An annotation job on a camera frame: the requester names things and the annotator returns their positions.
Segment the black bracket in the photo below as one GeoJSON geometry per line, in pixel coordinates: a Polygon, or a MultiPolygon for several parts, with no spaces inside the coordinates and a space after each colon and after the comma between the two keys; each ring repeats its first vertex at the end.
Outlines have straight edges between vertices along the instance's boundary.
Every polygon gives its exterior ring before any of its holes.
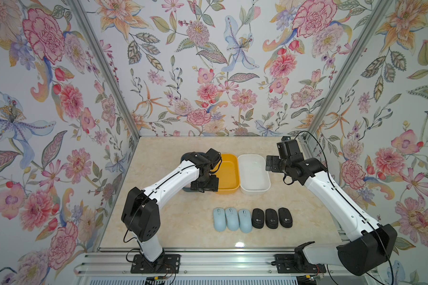
{"type": "Polygon", "coordinates": [[[133,258],[130,273],[132,274],[173,274],[179,273],[179,266],[181,264],[180,254],[165,254],[163,261],[159,262],[160,265],[155,265],[149,262],[146,257],[141,254],[136,254],[133,258]]]}

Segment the black computer mouse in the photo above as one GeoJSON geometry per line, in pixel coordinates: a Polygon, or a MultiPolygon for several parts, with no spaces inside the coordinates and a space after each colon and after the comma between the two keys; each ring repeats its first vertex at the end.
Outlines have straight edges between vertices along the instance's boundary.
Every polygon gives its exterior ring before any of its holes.
{"type": "Polygon", "coordinates": [[[287,208],[279,209],[279,222],[284,228],[291,228],[293,225],[292,215],[287,208]]]}
{"type": "Polygon", "coordinates": [[[265,223],[269,228],[277,228],[279,225],[277,212],[273,209],[267,209],[265,223]]]}
{"type": "Polygon", "coordinates": [[[265,224],[265,213],[261,209],[254,209],[252,211],[252,225],[254,228],[262,228],[265,224]]]}

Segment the light blue computer mouse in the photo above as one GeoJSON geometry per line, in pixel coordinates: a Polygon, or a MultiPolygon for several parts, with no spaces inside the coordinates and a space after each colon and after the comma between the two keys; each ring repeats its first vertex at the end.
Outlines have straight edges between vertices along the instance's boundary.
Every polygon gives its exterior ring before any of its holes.
{"type": "Polygon", "coordinates": [[[236,231],[240,228],[240,221],[238,220],[238,212],[235,208],[230,207],[225,209],[225,216],[227,217],[227,227],[230,231],[236,231]]]}
{"type": "Polygon", "coordinates": [[[225,210],[223,208],[215,208],[213,210],[214,228],[218,232],[225,231],[227,221],[225,220],[225,210]]]}
{"type": "Polygon", "coordinates": [[[240,229],[243,233],[250,233],[252,231],[252,218],[251,212],[247,209],[241,209],[238,212],[240,218],[240,229]]]}

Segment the mounting plate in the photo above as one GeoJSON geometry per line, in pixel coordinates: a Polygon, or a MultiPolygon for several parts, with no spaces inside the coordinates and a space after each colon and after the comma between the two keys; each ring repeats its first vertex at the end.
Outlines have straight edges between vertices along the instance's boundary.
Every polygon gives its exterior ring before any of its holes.
{"type": "Polygon", "coordinates": [[[317,270],[317,266],[308,263],[305,261],[302,264],[302,270],[299,270],[296,266],[296,260],[294,259],[294,254],[275,254],[274,259],[276,261],[277,272],[278,273],[326,273],[325,265],[318,264],[319,270],[317,270]]]}
{"type": "Polygon", "coordinates": [[[179,273],[179,265],[181,263],[180,254],[165,254],[163,256],[162,266],[158,270],[151,266],[150,262],[145,260],[141,254],[136,254],[133,258],[130,273],[132,274],[166,274],[171,273],[172,270],[176,270],[176,274],[179,273]]]}

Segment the marble table surface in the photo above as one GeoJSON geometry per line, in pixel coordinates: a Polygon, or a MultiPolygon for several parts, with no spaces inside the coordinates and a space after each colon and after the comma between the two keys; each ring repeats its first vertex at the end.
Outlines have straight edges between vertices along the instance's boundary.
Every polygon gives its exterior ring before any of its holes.
{"type": "MultiPolygon", "coordinates": [[[[179,165],[186,152],[206,152],[214,148],[221,153],[279,155],[276,143],[279,137],[142,137],[131,161],[125,182],[112,211],[101,248],[138,247],[135,240],[123,243],[126,226],[120,220],[130,189],[143,189],[163,178],[179,165]]],[[[269,173],[271,188],[263,195],[245,195],[238,189],[233,194],[214,192],[189,193],[179,191],[160,210],[161,226],[157,235],[164,248],[271,248],[296,247],[304,242],[340,242],[331,214],[323,203],[298,182],[285,185],[283,174],[269,173]],[[288,208],[293,226],[269,229],[253,228],[250,233],[228,228],[219,233],[213,226],[213,209],[235,207],[237,210],[254,208],[276,211],[288,208]]]]}

